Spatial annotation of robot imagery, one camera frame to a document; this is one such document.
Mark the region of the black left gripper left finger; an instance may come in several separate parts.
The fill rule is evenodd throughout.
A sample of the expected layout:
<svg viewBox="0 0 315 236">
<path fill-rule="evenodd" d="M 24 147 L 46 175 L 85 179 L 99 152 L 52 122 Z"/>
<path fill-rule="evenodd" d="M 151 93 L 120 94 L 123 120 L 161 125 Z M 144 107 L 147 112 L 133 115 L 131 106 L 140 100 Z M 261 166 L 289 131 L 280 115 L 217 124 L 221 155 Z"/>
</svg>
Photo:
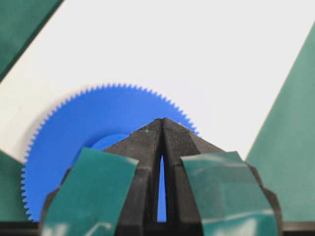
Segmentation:
<svg viewBox="0 0 315 236">
<path fill-rule="evenodd" d="M 156 219 L 161 140 L 162 120 L 157 118 L 134 131 L 127 138 L 103 150 L 103 152 L 138 160 L 114 236 L 141 236 L 144 233 L 145 223 Z M 72 167 L 65 173 L 59 187 L 46 198 L 40 222 L 40 233 L 42 233 L 48 208 Z"/>
</svg>

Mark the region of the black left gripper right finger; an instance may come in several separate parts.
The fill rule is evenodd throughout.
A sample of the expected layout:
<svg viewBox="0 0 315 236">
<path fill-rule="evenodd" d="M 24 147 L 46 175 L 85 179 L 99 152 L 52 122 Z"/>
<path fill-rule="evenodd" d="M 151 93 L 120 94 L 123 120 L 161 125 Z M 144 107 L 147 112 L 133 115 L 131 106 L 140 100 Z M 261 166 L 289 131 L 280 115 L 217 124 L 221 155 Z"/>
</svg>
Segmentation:
<svg viewBox="0 0 315 236">
<path fill-rule="evenodd" d="M 182 157 L 203 153 L 226 152 L 199 138 L 192 131 L 165 118 L 162 121 L 165 141 L 164 167 L 167 216 L 177 236 L 204 236 L 201 218 Z M 253 173 L 276 217 L 278 236 L 283 233 L 281 209 L 276 195 L 264 187 L 255 167 L 245 162 Z"/>
</svg>

